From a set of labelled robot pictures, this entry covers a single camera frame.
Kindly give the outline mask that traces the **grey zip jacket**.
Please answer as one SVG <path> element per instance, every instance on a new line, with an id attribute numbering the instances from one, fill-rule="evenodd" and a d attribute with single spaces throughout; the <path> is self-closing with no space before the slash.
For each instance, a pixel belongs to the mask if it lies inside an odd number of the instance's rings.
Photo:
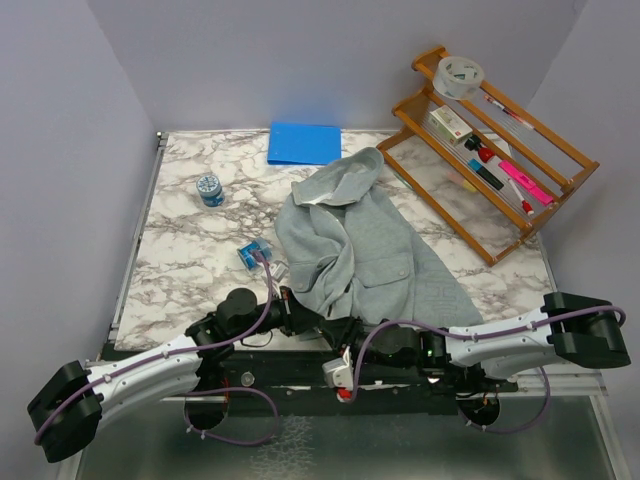
<path id="1" fill-rule="evenodd" d="M 464 288 L 378 186 L 383 166 L 381 152 L 367 147 L 292 184 L 275 233 L 296 300 L 328 320 L 482 323 Z"/>

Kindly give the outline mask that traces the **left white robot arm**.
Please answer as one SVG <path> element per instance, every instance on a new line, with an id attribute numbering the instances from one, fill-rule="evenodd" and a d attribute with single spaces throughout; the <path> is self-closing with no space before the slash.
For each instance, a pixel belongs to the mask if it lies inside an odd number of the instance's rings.
<path id="1" fill-rule="evenodd" d="M 214 392 L 221 380 L 219 364 L 233 353 L 235 342 L 274 329 L 299 335 L 321 319 L 287 287 L 264 304 L 253 291 L 235 289 L 215 311 L 159 347 L 94 367 L 79 361 L 61 366 L 27 406 L 34 443 L 48 462 L 65 460 L 134 407 L 192 391 Z"/>

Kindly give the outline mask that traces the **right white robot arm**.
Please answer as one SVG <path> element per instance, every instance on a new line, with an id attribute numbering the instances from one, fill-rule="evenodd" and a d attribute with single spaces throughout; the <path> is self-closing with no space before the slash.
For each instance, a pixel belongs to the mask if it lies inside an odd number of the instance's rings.
<path id="1" fill-rule="evenodd" d="M 622 334 L 623 310 L 606 300 L 554 292 L 543 305 L 506 320 L 471 327 L 433 327 L 387 320 L 371 331 L 360 321 L 337 342 L 339 358 L 322 366 L 332 388 L 353 391 L 364 364 L 417 368 L 433 376 L 459 372 L 469 390 L 524 370 L 567 361 L 586 369 L 615 369 L 631 359 Z"/>

